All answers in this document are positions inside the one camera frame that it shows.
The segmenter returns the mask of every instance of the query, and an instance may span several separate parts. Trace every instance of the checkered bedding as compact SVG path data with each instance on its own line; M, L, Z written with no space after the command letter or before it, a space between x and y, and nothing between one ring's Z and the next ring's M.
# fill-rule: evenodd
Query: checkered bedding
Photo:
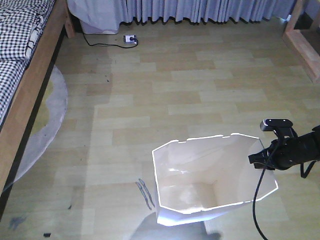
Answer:
M54 0L0 0L0 129Z

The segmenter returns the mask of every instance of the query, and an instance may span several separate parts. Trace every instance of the black wire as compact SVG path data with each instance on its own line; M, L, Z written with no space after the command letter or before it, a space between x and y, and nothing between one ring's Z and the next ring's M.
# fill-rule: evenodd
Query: black wire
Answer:
M120 46L118 44L108 44L108 43L94 43L94 44L90 44L86 38L86 35L85 33L83 32L82 33L83 35L83 38L84 40L86 41L86 43L91 46L91 47L94 47L94 46L101 46L101 47L109 47L109 46L114 46L114 47L119 47L119 48L122 48L122 49L132 49L132 48L135 48L136 46L138 46L139 44L139 41L137 38L134 39L135 41L135 45L134 46Z
M257 186L256 186L256 189L255 189L255 193L254 193L254 197L253 197L253 202L252 202L252 216L253 216L254 225L255 225L257 231L259 232L259 234L261 235L261 237L262 237L264 240L268 240L268 238L264 235L264 233L263 233L262 230L260 229L259 224L258 224L258 221L257 221L257 217L256 217L256 201L257 201L257 196L258 196L259 188L260 188L262 179L263 179L263 177L264 177L264 175L265 175L265 172L266 172L268 163L271 161L272 156L275 154L275 152L276 152L277 149L279 148L280 144L281 144L281 141L278 140L275 148L273 149L273 151L272 151L271 154L269 155L267 161L265 162L265 165L264 165L264 167L263 167L263 169L262 169L262 173L261 173L259 182L258 182L258 184L257 184Z

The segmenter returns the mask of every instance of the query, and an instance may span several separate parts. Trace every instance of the white paper bag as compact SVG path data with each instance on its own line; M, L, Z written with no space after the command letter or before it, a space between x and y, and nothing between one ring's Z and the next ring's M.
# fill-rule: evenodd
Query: white paper bag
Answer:
M232 133L170 141L152 151L157 222L165 226L206 221L252 202L261 175L248 156L259 138ZM278 189L266 170L257 201Z

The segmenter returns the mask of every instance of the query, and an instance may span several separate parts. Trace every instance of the wooden bed frame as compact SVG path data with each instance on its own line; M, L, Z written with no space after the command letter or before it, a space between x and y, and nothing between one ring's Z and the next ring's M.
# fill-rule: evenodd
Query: wooden bed frame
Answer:
M4 120L5 122L0 130L0 195L16 158L17 151L19 147L21 148L23 136L26 135L26 127L38 95L41 95L40 90L43 88L45 75L63 27L65 27L69 38L75 35L66 1L56 0L43 35L39 40L28 69L23 74L9 112Z
M320 49L320 37L317 33L320 25L320 10L309 29L295 29L295 25L307 2L306 0L296 1L291 19L285 28L282 38L299 58L312 82L318 84L320 83L320 56L315 49ZM312 43L308 41L306 36L311 36Z

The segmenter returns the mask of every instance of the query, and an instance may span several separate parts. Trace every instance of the wooden floor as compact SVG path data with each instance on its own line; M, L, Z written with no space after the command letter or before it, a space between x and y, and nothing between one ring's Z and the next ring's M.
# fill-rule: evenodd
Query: wooden floor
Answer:
M66 38L56 65L68 110L44 155L14 184L0 239L260 239L251 205L205 223L157 225L135 181L154 192L151 151L170 140L239 132L267 147L276 137L260 130L264 118L290 119L299 135L320 124L320 85L283 43L283 30L278 19L171 21L87 37L122 44L124 34L135 34L139 46L132 49L90 47L79 33ZM307 179L299 171L275 171L279 190L257 203L270 240L319 239L320 165Z

